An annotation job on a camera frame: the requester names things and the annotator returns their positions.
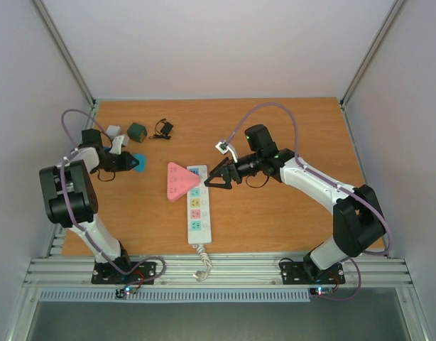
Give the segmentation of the white power strip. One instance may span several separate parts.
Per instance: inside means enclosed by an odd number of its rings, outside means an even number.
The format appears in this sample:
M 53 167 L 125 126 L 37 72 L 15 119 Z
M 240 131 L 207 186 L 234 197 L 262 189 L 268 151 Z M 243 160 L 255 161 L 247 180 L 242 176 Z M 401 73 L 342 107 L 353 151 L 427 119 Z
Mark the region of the white power strip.
M 200 184 L 187 193 L 187 240 L 190 245 L 212 242 L 209 188 L 205 186 L 207 166 L 194 165 L 187 169 L 198 175 Z

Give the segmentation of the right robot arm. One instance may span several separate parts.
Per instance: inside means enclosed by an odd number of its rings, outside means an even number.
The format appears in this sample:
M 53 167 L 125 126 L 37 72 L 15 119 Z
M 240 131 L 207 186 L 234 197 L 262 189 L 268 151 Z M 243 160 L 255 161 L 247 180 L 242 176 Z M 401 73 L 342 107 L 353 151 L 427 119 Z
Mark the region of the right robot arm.
M 303 272 L 321 281 L 329 268 L 346 258 L 357 257 L 388 233 L 374 190 L 341 183 L 306 163 L 290 149 L 278 149 L 269 130 L 257 124 L 245 131 L 251 153 L 225 158 L 209 173 L 205 185 L 230 190 L 234 183 L 262 172 L 279 183 L 300 190 L 332 215 L 332 236 L 307 253 Z

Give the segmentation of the pink triangular socket adapter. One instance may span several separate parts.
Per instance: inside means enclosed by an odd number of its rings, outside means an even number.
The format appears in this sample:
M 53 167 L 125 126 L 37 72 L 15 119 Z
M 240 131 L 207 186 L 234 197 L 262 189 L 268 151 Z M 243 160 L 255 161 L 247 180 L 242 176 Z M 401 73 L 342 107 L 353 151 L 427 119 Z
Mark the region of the pink triangular socket adapter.
M 167 198 L 170 202 L 177 201 L 199 184 L 198 175 L 174 162 L 168 163 Z

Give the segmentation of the black charger with cable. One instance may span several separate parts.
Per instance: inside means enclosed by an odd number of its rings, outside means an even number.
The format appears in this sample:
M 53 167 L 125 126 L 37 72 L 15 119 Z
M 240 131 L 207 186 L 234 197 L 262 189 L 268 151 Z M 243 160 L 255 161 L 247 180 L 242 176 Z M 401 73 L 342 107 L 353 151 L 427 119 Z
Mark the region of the black charger with cable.
M 154 127 L 154 134 L 149 137 L 149 139 L 171 139 L 171 131 L 173 130 L 173 124 L 171 124 L 167 119 L 159 120 Z

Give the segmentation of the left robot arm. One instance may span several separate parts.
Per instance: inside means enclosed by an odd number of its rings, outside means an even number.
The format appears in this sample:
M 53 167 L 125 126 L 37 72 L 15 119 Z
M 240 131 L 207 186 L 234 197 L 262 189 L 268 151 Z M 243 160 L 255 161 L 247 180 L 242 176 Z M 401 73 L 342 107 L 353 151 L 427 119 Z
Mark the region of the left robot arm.
M 102 132 L 82 131 L 82 143 L 55 166 L 39 171 L 43 202 L 48 219 L 72 230 L 92 251 L 98 271 L 118 283 L 133 276 L 134 266 L 121 242 L 114 238 L 98 215 L 99 203 L 91 174 L 116 175 L 130 171 L 139 161 L 124 150 L 129 138 L 117 135 L 103 146 Z

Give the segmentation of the white cube plug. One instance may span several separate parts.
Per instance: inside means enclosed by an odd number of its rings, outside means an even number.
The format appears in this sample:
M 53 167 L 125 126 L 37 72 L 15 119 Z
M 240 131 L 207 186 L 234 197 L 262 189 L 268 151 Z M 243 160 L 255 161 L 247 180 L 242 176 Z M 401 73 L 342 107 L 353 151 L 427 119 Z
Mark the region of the white cube plug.
M 121 127 L 117 125 L 108 125 L 106 134 L 110 139 L 114 139 L 121 134 Z

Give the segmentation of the teal oval plug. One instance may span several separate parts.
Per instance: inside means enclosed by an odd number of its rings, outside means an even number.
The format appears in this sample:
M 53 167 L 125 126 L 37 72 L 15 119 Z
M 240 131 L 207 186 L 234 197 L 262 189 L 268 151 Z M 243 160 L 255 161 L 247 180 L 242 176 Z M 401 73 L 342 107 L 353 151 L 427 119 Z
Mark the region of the teal oval plug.
M 133 167 L 133 170 L 139 173 L 144 173 L 146 170 L 146 157 L 140 153 L 135 153 L 133 157 L 137 160 L 137 165 Z

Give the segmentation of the dark green patterned plug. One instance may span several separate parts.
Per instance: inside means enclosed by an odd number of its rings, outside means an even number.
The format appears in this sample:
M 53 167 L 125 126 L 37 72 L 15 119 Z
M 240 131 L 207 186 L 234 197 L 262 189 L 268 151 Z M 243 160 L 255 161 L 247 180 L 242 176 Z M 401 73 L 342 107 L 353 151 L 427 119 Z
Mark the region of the dark green patterned plug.
M 126 133 L 132 141 L 139 143 L 141 143 L 147 137 L 146 127 L 136 122 L 133 122 L 129 125 Z

